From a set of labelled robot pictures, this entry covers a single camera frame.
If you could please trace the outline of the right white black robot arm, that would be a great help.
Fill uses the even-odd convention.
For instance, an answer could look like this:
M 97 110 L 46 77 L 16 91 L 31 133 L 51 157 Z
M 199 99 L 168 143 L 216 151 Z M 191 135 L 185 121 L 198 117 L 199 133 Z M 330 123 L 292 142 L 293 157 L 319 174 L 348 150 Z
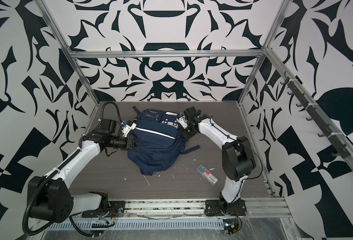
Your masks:
M 199 114 L 194 108 L 186 109 L 177 117 L 182 135 L 189 140 L 197 133 L 207 136 L 221 150 L 222 169 L 226 175 L 220 198 L 226 204 L 240 199 L 244 181 L 256 167 L 254 152 L 246 137 L 238 137 L 220 127 L 209 115 Z

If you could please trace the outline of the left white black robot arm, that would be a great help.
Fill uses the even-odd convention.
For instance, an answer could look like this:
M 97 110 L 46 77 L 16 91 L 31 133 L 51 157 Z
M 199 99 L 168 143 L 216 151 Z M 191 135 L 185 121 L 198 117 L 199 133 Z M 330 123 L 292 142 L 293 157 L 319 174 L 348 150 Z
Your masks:
M 109 206 L 107 194 L 89 192 L 73 196 L 69 188 L 87 164 L 107 148 L 129 150 L 133 147 L 132 131 L 136 124 L 129 121 L 102 119 L 97 128 L 80 138 L 76 150 L 43 177 L 28 183 L 27 206 L 23 221 L 30 218 L 61 223 L 83 212 L 105 213 Z

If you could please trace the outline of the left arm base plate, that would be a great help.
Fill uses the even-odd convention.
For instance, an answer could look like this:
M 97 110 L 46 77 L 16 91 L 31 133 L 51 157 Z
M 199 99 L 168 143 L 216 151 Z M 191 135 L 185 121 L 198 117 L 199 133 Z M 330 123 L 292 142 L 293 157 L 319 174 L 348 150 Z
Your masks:
M 125 201 L 109 201 L 105 207 L 99 206 L 96 210 L 86 211 L 81 214 L 82 218 L 115 218 L 124 213 Z

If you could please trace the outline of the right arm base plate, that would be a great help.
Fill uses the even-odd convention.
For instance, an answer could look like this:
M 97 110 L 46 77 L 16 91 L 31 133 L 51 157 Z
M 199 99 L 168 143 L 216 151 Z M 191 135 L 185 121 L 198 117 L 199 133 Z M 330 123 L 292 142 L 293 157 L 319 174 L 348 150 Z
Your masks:
M 244 200 L 227 203 L 223 200 L 206 200 L 204 214 L 213 216 L 246 216 L 247 208 Z

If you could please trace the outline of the navy blue student backpack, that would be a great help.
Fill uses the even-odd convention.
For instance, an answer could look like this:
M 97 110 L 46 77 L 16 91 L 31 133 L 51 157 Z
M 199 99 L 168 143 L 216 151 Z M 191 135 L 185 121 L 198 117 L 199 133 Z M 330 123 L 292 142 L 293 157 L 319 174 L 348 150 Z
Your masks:
M 187 149 L 178 122 L 179 114 L 161 110 L 138 110 L 133 123 L 135 128 L 129 132 L 133 137 L 133 147 L 127 157 L 134 162 L 144 176 L 166 171 L 179 155 L 186 155 L 200 149 L 199 145 Z

